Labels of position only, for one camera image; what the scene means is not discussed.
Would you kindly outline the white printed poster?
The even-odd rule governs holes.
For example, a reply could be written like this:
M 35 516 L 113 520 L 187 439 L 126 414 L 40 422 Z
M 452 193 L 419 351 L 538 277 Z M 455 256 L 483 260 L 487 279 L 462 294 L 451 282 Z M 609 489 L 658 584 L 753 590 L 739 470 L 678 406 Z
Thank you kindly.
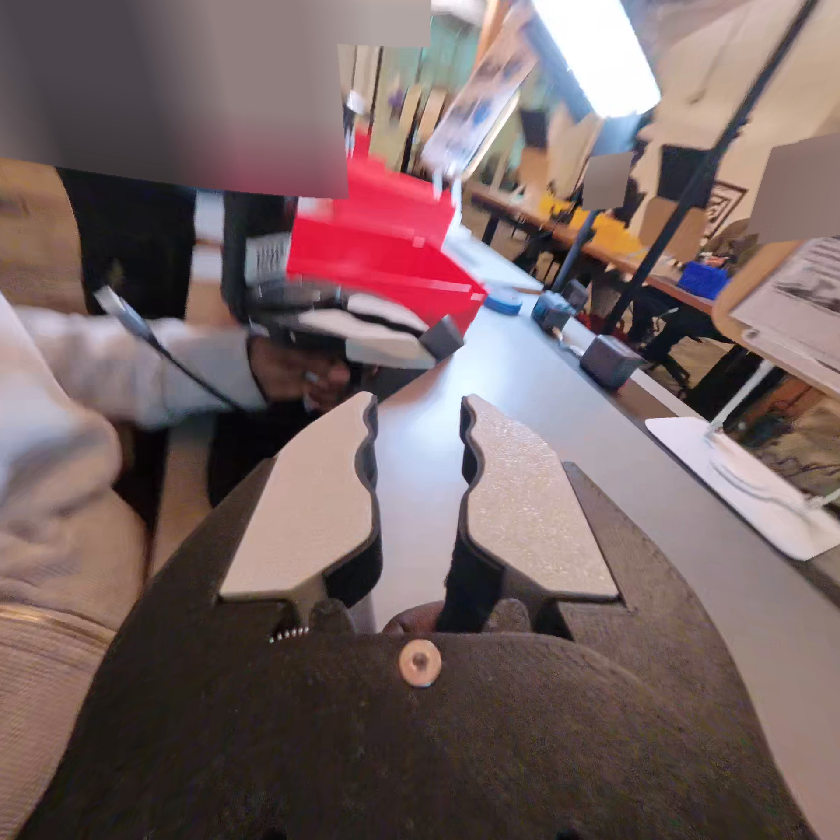
M 526 33 L 531 21 L 525 3 L 508 13 L 498 37 L 425 142 L 421 162 L 430 175 L 463 181 L 493 144 L 538 63 Z

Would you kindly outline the person's cream sweater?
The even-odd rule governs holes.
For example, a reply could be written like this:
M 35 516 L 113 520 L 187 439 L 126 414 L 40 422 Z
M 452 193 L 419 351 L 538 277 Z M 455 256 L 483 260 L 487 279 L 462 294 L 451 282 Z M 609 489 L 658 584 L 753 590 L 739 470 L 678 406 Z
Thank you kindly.
M 144 584 L 144 525 L 112 488 L 116 433 L 89 413 L 5 442 L 1 824 L 13 838 L 64 753 L 95 672 Z

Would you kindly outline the person's left forearm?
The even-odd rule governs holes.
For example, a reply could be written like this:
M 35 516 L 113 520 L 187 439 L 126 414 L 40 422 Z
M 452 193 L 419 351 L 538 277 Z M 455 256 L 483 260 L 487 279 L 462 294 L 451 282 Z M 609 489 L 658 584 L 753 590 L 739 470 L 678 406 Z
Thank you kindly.
M 153 321 L 151 328 L 189 372 L 238 407 L 266 407 L 250 369 L 245 329 L 177 319 Z M 111 317 L 16 307 L 2 298 L 2 353 L 11 359 L 14 350 L 50 373 L 70 399 L 109 420 L 156 428 L 230 409 Z

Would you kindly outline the red plastic bin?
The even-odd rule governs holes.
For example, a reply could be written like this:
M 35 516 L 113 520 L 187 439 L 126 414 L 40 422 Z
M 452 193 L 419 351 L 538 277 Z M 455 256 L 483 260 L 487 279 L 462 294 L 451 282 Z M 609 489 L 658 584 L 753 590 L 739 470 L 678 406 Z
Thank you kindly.
M 288 270 L 393 300 L 429 326 L 449 316 L 466 334 L 484 286 L 444 252 L 459 223 L 449 190 L 389 169 L 357 133 L 347 157 L 349 195 L 298 205 Z

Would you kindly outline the wood framed paper board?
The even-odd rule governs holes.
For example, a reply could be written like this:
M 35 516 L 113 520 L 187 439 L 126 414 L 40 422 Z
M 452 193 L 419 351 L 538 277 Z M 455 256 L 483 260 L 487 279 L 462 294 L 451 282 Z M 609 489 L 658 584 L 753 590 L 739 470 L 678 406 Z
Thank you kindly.
M 761 246 L 711 317 L 725 337 L 838 400 L 838 236 Z

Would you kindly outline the white stand base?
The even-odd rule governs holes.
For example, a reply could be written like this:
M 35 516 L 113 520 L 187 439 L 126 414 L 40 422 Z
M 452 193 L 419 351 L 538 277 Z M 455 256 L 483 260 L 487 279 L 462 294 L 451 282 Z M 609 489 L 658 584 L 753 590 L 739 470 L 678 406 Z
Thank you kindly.
M 649 418 L 645 425 L 683 466 L 788 559 L 808 562 L 838 548 L 838 520 L 727 435 L 693 417 Z

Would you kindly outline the blue plastic bin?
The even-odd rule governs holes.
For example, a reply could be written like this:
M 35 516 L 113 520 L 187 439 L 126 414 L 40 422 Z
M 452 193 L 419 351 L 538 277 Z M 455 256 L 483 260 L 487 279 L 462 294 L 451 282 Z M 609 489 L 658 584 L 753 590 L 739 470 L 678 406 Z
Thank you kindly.
M 714 301 L 729 281 L 730 276 L 726 269 L 690 261 L 682 269 L 676 285 L 694 297 Z

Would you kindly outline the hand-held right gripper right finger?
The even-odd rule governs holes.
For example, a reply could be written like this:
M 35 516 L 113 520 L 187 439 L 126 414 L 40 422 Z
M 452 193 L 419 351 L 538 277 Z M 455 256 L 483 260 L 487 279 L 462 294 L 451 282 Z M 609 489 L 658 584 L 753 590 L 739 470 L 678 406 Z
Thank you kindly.
M 472 394 L 460 404 L 461 499 L 438 631 L 480 631 L 503 601 L 533 631 L 564 631 L 561 603 L 622 601 L 559 455 Z

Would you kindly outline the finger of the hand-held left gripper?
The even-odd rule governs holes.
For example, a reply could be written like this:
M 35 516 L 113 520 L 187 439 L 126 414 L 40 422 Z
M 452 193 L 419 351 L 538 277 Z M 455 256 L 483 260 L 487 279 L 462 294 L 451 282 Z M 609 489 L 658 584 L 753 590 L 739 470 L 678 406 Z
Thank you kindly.
M 430 370 L 436 365 L 418 341 L 422 334 L 361 320 L 346 310 L 305 311 L 291 321 L 290 331 L 316 343 L 332 341 L 343 357 L 355 364 L 399 370 Z
M 352 292 L 346 297 L 346 310 L 357 319 L 381 322 L 394 330 L 423 334 L 428 324 L 403 305 L 365 292 Z

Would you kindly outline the wooden office desk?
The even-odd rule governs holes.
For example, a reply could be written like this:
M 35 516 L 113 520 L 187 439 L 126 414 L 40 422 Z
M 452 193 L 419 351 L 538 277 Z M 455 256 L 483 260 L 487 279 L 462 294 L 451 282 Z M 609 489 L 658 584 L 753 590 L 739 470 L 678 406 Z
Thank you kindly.
M 488 216 L 481 236 L 481 241 L 488 246 L 492 245 L 499 224 L 505 224 L 511 228 L 535 228 L 538 232 L 548 232 L 552 241 L 568 249 L 572 247 L 579 233 L 579 228 L 552 220 L 549 215 L 541 213 L 534 201 L 514 199 L 509 193 L 500 192 L 480 183 L 468 183 L 465 188 L 465 198 L 469 199 L 469 204 L 475 210 Z M 646 254 L 646 248 L 642 246 L 625 253 L 622 250 L 607 247 L 606 243 L 598 242 L 596 237 L 586 241 L 582 249 L 592 259 L 630 274 L 634 274 L 641 266 Z M 710 316 L 713 302 L 690 294 L 679 287 L 678 280 L 679 273 L 675 267 L 658 262 L 651 269 L 644 283 L 664 292 L 679 304 Z

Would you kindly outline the person's left hand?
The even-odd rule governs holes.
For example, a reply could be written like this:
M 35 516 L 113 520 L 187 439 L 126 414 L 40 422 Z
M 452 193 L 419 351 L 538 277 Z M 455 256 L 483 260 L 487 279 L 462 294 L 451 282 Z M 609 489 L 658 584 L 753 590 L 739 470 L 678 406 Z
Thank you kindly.
M 267 337 L 248 339 L 248 363 L 267 403 L 300 400 L 326 413 L 346 398 L 350 369 L 325 353 L 281 346 Z

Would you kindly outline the yellow pile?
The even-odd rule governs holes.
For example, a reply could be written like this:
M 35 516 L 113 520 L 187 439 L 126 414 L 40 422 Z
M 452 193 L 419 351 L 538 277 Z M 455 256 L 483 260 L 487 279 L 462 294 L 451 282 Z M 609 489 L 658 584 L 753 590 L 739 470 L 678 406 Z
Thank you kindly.
M 572 201 L 557 199 L 547 192 L 542 196 L 538 210 L 556 230 L 562 230 L 572 238 L 577 236 L 587 218 L 582 207 L 578 206 L 570 214 Z M 589 242 L 594 247 L 621 256 L 640 256 L 644 252 L 642 244 L 623 223 L 603 213 L 595 219 L 591 233 Z

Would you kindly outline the ceiling light panel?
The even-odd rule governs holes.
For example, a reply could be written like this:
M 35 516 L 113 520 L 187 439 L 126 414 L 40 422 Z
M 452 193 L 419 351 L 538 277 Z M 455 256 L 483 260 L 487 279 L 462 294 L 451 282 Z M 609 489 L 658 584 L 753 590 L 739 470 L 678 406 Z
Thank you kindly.
M 533 11 L 592 110 L 601 118 L 642 115 L 661 91 L 619 1 L 534 1 Z

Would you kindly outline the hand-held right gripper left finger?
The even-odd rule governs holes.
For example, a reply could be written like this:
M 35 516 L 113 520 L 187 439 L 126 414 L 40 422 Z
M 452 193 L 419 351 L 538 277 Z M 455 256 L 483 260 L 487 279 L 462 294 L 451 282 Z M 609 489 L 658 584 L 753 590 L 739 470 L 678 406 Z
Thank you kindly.
M 274 460 L 222 580 L 223 602 L 361 602 L 382 574 L 377 399 L 360 392 Z

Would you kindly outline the black metal pole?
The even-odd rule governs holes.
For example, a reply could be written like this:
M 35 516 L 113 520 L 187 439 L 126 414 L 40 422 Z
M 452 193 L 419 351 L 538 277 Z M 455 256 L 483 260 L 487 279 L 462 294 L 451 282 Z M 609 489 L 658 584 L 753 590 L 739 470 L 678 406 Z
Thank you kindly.
M 621 296 L 617 299 L 609 316 L 604 320 L 598 332 L 599 335 L 612 335 L 614 333 L 618 323 L 623 319 L 624 312 L 649 277 L 660 256 L 664 254 L 666 246 L 677 233 L 679 226 L 686 218 L 689 210 L 694 207 L 700 185 L 709 176 L 714 176 L 717 173 L 722 156 L 727 152 L 732 141 L 739 135 L 751 111 L 773 78 L 775 71 L 777 71 L 781 62 L 787 56 L 798 35 L 801 33 L 810 16 L 815 12 L 819 3 L 819 1 L 804 1 L 796 15 L 792 18 L 783 36 L 746 91 L 738 108 L 732 114 L 717 141 L 705 153 L 701 163 L 698 164 L 695 173 L 691 176 L 685 189 L 680 194 L 675 209 L 665 221 L 654 243 L 649 246 L 645 257 L 635 270 L 629 283 L 625 285 Z

